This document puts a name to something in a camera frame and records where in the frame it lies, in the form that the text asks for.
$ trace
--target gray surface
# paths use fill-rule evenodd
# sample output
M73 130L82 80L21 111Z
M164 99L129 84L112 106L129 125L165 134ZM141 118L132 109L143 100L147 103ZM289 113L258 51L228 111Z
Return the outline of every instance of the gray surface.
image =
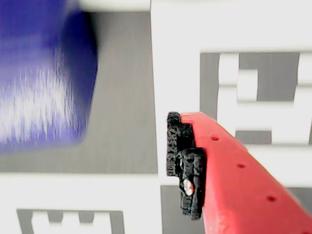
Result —
M240 53L240 69L258 69L259 101L291 101L297 85L299 53Z
M235 138L245 144L272 144L271 131L236 131Z
M216 119L220 54L200 55L200 110Z
M312 188L289 188L288 190L299 199L301 205L312 215Z
M93 14L98 74L86 139L2 155L0 172L157 173L149 13Z
M29 210L17 210L17 213L22 234L34 234L33 227L31 225L33 212Z
M161 189L163 234L204 234L204 224L200 220L191 221L180 212L179 187L162 186Z

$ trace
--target white surface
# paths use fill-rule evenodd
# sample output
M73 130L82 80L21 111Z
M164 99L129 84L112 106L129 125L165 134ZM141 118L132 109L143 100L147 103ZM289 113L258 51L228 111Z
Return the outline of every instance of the white surface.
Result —
M89 12L150 11L151 0L79 0Z
M21 234L16 209L123 211L125 234L162 233L156 175L0 174L0 188L0 233ZM77 219L69 218L63 232L81 231ZM44 220L36 227L46 225Z
M257 101L257 95L258 70L239 70L237 81L237 101Z
M200 53L312 50L311 6L312 2L307 0L152 1L158 173L162 184L177 184L165 173L167 113L199 111ZM231 109L233 105L229 103L224 108ZM311 148L306 150L312 155ZM312 171L304 172L299 165L311 165L311 161L302 148L295 151L293 157L267 161L265 166L273 175L279 175L277 178L284 184L295 186L296 181L300 186L300 181L312 178ZM258 153L256 158L277 151L264 147ZM298 166L292 168L292 178L280 173L281 164L294 161Z

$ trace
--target white block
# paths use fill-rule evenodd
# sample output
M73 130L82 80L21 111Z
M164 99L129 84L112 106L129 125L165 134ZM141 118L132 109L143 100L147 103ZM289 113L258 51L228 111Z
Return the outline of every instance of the white block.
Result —
M237 101L257 101L257 95L258 70L239 70L237 82Z
M220 54L219 85L237 85L239 54Z
M312 53L300 53L298 84L312 84Z

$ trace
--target blurry blue object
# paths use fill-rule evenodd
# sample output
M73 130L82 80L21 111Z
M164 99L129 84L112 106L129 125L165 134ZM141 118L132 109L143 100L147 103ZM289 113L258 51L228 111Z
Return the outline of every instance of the blurry blue object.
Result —
M0 153L79 142L97 73L75 0L0 0Z

